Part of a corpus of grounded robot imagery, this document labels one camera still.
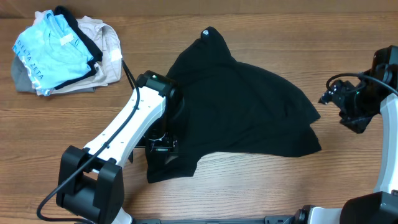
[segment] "clothing label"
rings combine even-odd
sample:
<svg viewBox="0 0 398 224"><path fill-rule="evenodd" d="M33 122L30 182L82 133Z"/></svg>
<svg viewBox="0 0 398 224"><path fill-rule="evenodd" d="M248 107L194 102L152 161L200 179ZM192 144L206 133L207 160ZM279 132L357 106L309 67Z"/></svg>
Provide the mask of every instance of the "clothing label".
<svg viewBox="0 0 398 224"><path fill-rule="evenodd" d="M111 51L111 62L114 62L121 58L122 58L122 53L120 52L120 49L114 49Z"/></svg>
<svg viewBox="0 0 398 224"><path fill-rule="evenodd" d="M65 44L71 42L73 40L73 34L68 34L65 37L62 37L60 39L61 46L64 46Z"/></svg>

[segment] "pile of clothes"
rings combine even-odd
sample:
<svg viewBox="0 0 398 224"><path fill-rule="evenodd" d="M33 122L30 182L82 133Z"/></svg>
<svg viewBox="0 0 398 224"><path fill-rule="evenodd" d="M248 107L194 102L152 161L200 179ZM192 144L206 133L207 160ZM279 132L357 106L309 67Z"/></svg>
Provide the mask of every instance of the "pile of clothes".
<svg viewBox="0 0 398 224"><path fill-rule="evenodd" d="M63 6L35 12L13 46L16 90L49 96L94 92L121 78L118 35L102 20L75 19Z"/></svg>

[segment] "wooden tabletop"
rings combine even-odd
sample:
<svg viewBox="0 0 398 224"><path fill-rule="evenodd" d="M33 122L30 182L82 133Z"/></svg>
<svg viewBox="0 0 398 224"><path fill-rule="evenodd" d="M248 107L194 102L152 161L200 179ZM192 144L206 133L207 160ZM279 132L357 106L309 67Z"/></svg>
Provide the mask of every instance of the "wooden tabletop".
<svg viewBox="0 0 398 224"><path fill-rule="evenodd" d="M312 124L322 151L301 158L214 153L192 178L148 184L146 158L134 151L124 169L123 207L136 218L258 218L292 215L305 204L341 207L369 194L381 160L382 120L364 134L339 124L339 109L318 105L326 80L371 67L373 53L398 44L398 14L258 14L102 18L119 35L135 76L166 74L181 51L213 26L233 57L297 85L321 119ZM95 93L38 97L17 93L12 46L32 19L0 20L0 223L43 223L41 200L57 186L62 153L83 147L119 113L131 95L126 77ZM43 213L70 217L51 200Z"/></svg>

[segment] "folded blue shirt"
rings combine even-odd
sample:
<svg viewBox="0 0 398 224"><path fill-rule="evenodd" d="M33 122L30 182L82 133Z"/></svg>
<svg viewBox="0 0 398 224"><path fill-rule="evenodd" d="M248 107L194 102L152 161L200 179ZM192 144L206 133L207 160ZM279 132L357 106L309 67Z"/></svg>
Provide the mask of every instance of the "folded blue shirt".
<svg viewBox="0 0 398 224"><path fill-rule="evenodd" d="M87 74L93 56L63 15L45 13L42 21L19 35L12 49L35 89L49 95L54 87Z"/></svg>

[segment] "black cloth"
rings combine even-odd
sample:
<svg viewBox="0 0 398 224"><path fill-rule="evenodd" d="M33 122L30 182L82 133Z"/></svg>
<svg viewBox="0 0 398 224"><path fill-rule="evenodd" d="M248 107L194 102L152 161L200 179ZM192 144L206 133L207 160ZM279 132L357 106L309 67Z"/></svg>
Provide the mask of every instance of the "black cloth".
<svg viewBox="0 0 398 224"><path fill-rule="evenodd" d="M182 87L189 117L186 128L173 127L177 137L184 135L177 158L146 150L148 182L191 177L199 159L216 151L285 157L320 151L310 127L320 115L304 93L276 74L235 61L217 30L206 31L167 74Z"/></svg>
<svg viewBox="0 0 398 224"><path fill-rule="evenodd" d="M80 40L84 43L84 45L87 47L88 51L90 54L93 56L93 59L87 62L87 64L90 66L91 70L86 74L83 75L80 78L75 78L72 80L68 80L66 82L63 82L62 84L58 85L55 87L56 90L59 90L67 85L70 85L72 83L78 82L80 80L83 80L85 78L91 77L96 74L96 70L94 67L94 64L96 62L102 62L102 56L103 53L98 48L98 46L92 41L90 38L87 37L86 34L84 34L78 27L77 20L75 17L72 15L72 13L65 7L63 6L57 6L54 10L54 15L63 15L65 20L68 22L68 25L75 31L76 35L80 38Z"/></svg>

